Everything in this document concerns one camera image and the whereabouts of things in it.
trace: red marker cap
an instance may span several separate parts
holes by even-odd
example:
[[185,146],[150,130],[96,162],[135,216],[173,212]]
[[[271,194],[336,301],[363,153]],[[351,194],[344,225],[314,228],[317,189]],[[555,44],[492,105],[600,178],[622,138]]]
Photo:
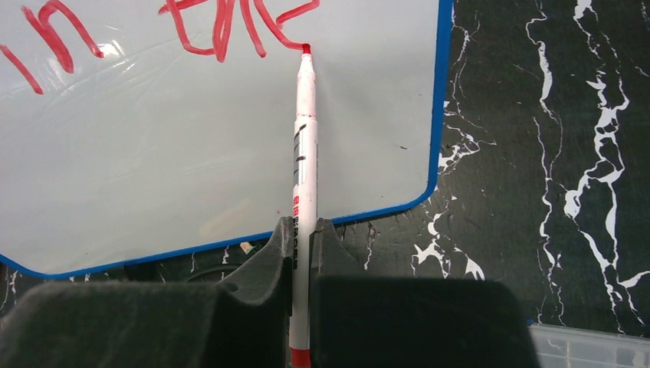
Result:
[[311,366],[309,349],[299,350],[291,348],[291,366],[294,368],[307,368]]

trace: blue whiteboard border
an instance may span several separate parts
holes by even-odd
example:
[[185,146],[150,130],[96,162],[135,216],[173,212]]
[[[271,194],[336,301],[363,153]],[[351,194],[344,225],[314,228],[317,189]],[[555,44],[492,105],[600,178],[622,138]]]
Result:
[[[442,138],[442,117],[444,116],[444,102],[445,93],[447,88],[447,73],[449,67],[449,47],[451,43],[451,9],[453,8],[454,0],[439,0],[438,5],[438,30],[437,38],[435,41],[435,66],[434,66],[434,81],[433,81],[433,108],[432,108],[432,128],[431,128],[431,145],[429,151],[428,161],[428,181],[425,191],[416,199],[411,202],[385,209],[377,209],[375,211],[361,212],[354,215],[347,215],[337,218],[332,218],[334,224],[344,222],[359,221],[362,219],[369,219],[373,217],[380,217],[388,215],[393,212],[405,211],[411,209],[416,205],[424,202],[434,191],[436,180],[438,179],[438,156],[440,153],[440,141]],[[151,261],[159,261],[164,258],[171,258],[179,255],[187,255],[197,251],[207,251],[210,249],[221,248],[228,245],[238,244],[241,242],[252,242],[255,240],[270,238],[271,232],[263,232],[261,234],[249,235],[240,238],[233,238],[216,243],[206,245],[199,245],[191,248],[179,249],[177,251],[168,251],[157,255],[149,255],[147,257],[132,259],[129,261],[115,262],[111,264],[104,264],[91,268],[85,268],[78,271],[64,272],[62,274],[43,274],[41,272],[32,271],[27,269],[4,255],[0,255],[0,261],[5,265],[20,271],[23,274],[33,276],[36,278],[48,279],[63,279],[72,278],[75,276],[82,276],[85,274],[93,274],[97,272],[104,272],[107,269],[121,267],[125,265],[137,265],[140,263],[147,263]]]

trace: marker barrel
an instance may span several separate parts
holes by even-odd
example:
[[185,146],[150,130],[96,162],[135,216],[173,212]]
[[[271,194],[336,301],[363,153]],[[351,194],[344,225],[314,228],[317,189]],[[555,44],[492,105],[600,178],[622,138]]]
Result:
[[294,366],[309,366],[310,235],[317,220],[316,74],[311,54],[298,71],[294,124],[294,274],[289,347]]

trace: red handwriting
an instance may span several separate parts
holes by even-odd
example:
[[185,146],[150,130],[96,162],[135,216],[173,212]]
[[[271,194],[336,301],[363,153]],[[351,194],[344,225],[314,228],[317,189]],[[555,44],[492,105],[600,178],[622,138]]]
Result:
[[[74,13],[60,0],[48,0],[48,2],[45,3],[45,5],[43,5],[43,7],[38,11],[38,18],[34,16],[34,13],[32,13],[31,10],[26,6],[22,6],[21,10],[27,18],[29,24],[34,28],[34,30],[36,30],[36,32],[43,38],[43,41],[45,41],[45,43],[48,44],[50,49],[54,52],[54,56],[57,57],[57,61],[64,71],[68,73],[74,73],[74,62],[72,61],[69,50],[61,40],[61,37],[59,37],[58,33],[50,24],[50,17],[56,12],[60,12],[65,16],[65,18],[67,18],[68,21],[70,21],[74,29],[77,30],[81,36],[81,39],[84,40],[84,43],[86,46],[88,46],[90,52],[92,52],[93,55],[98,58],[103,58],[103,53],[100,51],[95,41],[93,41],[93,39],[90,37],[84,25],[81,24],[79,18],[77,18],[77,16],[74,15]],[[43,89],[38,84],[36,79],[34,79],[34,76],[31,75],[31,73],[11,52],[11,50],[9,50],[6,45],[0,44],[0,51],[2,51],[4,56],[9,59],[9,61],[16,67],[16,69],[18,69],[18,71],[22,74],[25,80],[27,80],[34,92],[37,94],[43,94]]]
[[[187,51],[199,55],[215,55],[219,62],[223,62],[225,60],[225,55],[228,52],[228,41],[230,39],[232,16],[235,10],[236,0],[217,0],[217,15],[215,17],[214,27],[212,28],[212,48],[197,48],[189,42],[187,32],[185,31],[185,24],[183,23],[181,16],[182,9],[187,9],[207,1],[208,0],[179,0],[177,2],[176,0],[166,0],[167,4],[160,8],[158,14],[161,15],[169,12],[172,15],[176,27],[176,33],[178,33],[183,48]],[[275,21],[266,9],[264,0],[253,0],[253,4],[255,5],[255,9],[261,16],[264,24],[280,43],[282,43],[286,48],[301,50],[303,44],[290,41],[281,30],[282,24],[298,15],[302,15],[305,12],[317,8],[320,5],[320,0],[311,0],[307,4],[286,11],[279,15]],[[262,45],[258,32],[255,29],[255,24],[253,23],[250,0],[240,0],[239,7],[241,16],[244,19],[246,30],[248,31],[248,35],[251,37],[251,41],[255,47],[255,51],[263,58],[266,56],[266,50],[264,49],[264,45]]]
[[36,78],[34,78],[33,75],[27,70],[27,68],[23,65],[23,63],[14,55],[11,50],[9,50],[8,47],[4,46],[3,44],[0,44],[0,51],[4,54],[4,56],[9,59],[9,61],[20,71],[23,77],[27,80],[27,83],[31,86],[31,89],[34,90],[37,94],[43,94],[43,88],[38,85],[38,82],[36,81]]
[[[181,16],[181,10],[207,1],[208,0],[166,0],[166,5],[160,8],[158,14],[161,15],[169,12],[172,15],[181,44],[187,51],[199,55],[215,55],[218,61],[223,62],[225,60],[225,55],[228,52],[232,17],[237,0],[216,0],[217,15],[212,29],[212,47],[197,48],[189,42]],[[267,26],[269,31],[271,31],[273,36],[282,43],[282,45],[286,48],[300,50],[303,47],[303,44],[289,40],[282,32],[282,25],[292,18],[318,8],[318,6],[320,6],[320,0],[311,0],[297,8],[286,11],[285,13],[280,14],[275,20],[273,20],[266,9],[264,0],[253,0],[253,4],[264,24]],[[240,0],[239,7],[241,16],[244,19],[246,30],[248,31],[248,35],[251,37],[251,41],[255,47],[255,51],[263,58],[266,56],[266,50],[264,49],[264,45],[261,42],[257,29],[255,28],[255,24],[253,23],[250,0]],[[32,28],[36,30],[41,38],[43,38],[43,41],[45,41],[52,52],[54,52],[54,56],[57,58],[59,65],[67,73],[74,73],[74,62],[70,55],[70,51],[67,49],[63,40],[61,40],[61,37],[50,23],[50,17],[56,12],[60,12],[65,18],[67,18],[94,56],[97,58],[103,58],[102,51],[99,49],[99,46],[97,46],[97,43],[92,39],[79,18],[77,18],[77,16],[66,5],[64,5],[61,0],[48,0],[45,5],[39,9],[36,15],[34,15],[34,13],[26,6],[22,6],[21,10],[27,19],[27,22],[29,22]],[[34,92],[36,94],[43,94],[43,89],[36,81],[36,78],[34,78],[34,75],[32,75],[16,55],[11,52],[9,47],[5,44],[0,44],[0,51],[5,58],[14,65],[18,72],[22,74]]]

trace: clear plastic box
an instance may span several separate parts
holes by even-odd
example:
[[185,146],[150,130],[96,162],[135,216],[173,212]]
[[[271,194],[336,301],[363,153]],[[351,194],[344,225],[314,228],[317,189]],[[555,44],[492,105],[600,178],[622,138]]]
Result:
[[650,340],[577,330],[530,326],[543,368],[650,367]]

